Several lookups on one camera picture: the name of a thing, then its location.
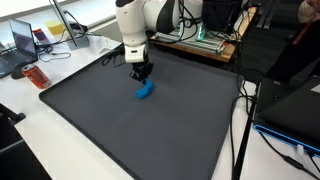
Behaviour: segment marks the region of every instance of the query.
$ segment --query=floor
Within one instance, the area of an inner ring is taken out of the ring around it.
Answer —
[[[253,1],[253,3],[263,3],[264,1],[265,0],[256,0]],[[283,0],[283,3],[287,3],[287,5],[281,5],[278,7],[269,30],[256,28],[256,21],[254,21],[248,29],[247,35],[243,40],[244,46],[241,55],[241,65],[242,70],[249,69],[243,71],[243,74],[249,81],[255,83],[259,82],[262,78],[260,72],[266,73],[268,71],[277,59],[282,48],[286,45],[286,38],[290,34],[293,34],[299,27],[296,13],[300,2],[300,0]],[[206,63],[218,68],[226,68],[229,66],[229,64],[213,62],[208,59],[199,60],[199,57],[190,58],[185,55],[185,53],[180,55],[184,58],[188,58],[193,61],[201,61],[201,63]],[[312,65],[294,77],[292,83],[299,84],[302,82],[308,72],[311,71],[311,67]],[[1,134],[2,139],[0,138],[0,142],[8,137],[15,137],[15,140],[21,138],[15,129],[8,127],[8,125],[5,125],[3,122],[0,124],[0,128],[1,127],[8,129],[6,133]],[[34,154],[32,154],[29,147],[24,144],[16,148],[14,151],[7,153],[5,156],[0,156],[0,179],[47,180],[50,179],[50,177],[38,162]]]

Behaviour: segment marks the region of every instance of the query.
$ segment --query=black mat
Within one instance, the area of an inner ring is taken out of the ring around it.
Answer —
[[[211,179],[238,96],[236,75],[161,52],[149,56],[155,90],[146,99],[135,97],[141,83],[128,76],[130,64],[103,67],[101,59],[40,99],[135,179]]]

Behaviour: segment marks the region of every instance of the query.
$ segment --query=laptop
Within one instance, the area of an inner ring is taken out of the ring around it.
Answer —
[[[320,77],[312,76],[294,91],[257,112],[254,129],[320,156]]]
[[[31,25],[16,19],[9,19],[9,24],[16,47],[0,54],[0,79],[11,74],[17,64],[38,60]]]

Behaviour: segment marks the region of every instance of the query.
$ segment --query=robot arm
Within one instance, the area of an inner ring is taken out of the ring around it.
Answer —
[[[190,9],[193,19],[201,18],[202,0],[116,0],[116,18],[123,35],[125,60],[133,65],[132,78],[143,81],[152,71],[145,31],[172,32],[184,11],[182,5]],[[187,22],[190,15],[182,19]],[[194,33],[194,27],[191,24],[189,31]]]

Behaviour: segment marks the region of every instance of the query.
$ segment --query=person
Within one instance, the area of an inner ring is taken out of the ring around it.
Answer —
[[[320,58],[320,0],[303,1],[298,18],[304,26],[282,50],[266,77],[289,83],[294,75]],[[311,75],[320,75],[320,61]]]

